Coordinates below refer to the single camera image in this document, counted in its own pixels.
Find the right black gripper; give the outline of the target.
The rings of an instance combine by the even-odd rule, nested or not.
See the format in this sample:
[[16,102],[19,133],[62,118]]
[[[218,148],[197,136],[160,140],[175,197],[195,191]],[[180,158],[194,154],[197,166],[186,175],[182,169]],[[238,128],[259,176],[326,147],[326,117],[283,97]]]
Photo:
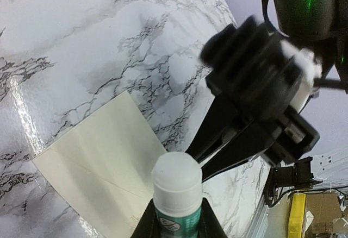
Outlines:
[[295,163],[320,138],[319,132],[291,106],[275,120],[253,121],[244,128],[245,118],[227,94],[216,96],[186,150],[202,162],[226,144],[202,167],[203,183],[258,156],[272,166],[282,161]]

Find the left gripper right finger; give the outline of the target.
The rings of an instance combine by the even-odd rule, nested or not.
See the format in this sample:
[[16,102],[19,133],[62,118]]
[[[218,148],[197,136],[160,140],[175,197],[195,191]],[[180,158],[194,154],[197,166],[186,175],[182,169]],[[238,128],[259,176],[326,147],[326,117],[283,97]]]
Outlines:
[[201,217],[198,223],[198,237],[200,238],[224,238],[226,234],[219,223],[208,200],[203,198]]

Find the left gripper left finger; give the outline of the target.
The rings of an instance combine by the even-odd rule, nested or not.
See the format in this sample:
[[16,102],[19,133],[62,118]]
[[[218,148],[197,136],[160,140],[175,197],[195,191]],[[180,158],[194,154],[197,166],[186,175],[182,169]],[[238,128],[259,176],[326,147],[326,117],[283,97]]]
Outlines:
[[132,234],[132,238],[153,237],[157,237],[157,219],[153,200],[151,199]]

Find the green white glue stick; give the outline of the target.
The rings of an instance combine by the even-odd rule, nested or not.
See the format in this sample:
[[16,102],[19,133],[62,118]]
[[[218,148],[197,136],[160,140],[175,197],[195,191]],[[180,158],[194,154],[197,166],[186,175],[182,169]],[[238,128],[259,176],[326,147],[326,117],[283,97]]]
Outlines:
[[184,152],[161,155],[153,170],[153,203],[161,237],[198,237],[202,170]]

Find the cream paper envelope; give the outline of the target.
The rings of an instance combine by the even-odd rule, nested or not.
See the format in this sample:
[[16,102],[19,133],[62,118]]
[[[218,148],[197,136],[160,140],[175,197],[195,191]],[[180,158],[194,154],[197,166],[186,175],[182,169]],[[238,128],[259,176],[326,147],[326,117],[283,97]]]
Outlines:
[[33,161],[82,218],[105,237],[130,237],[153,195],[165,152],[128,92],[58,138]]

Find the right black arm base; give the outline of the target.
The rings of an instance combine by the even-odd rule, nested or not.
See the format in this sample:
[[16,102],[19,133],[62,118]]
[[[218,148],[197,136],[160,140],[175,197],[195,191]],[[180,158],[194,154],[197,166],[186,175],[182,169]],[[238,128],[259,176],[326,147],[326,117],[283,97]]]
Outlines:
[[313,157],[300,159],[292,166],[271,168],[263,196],[265,204],[272,208],[289,192],[311,189],[321,181],[314,179],[311,170]]

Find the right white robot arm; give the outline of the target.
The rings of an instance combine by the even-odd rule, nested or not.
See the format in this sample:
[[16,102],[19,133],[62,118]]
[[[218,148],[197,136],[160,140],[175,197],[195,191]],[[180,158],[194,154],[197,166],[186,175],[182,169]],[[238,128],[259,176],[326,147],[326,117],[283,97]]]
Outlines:
[[347,90],[347,0],[262,0],[262,12],[201,51],[214,100],[187,153],[203,181],[258,156],[297,162],[320,137],[300,114],[313,91]]

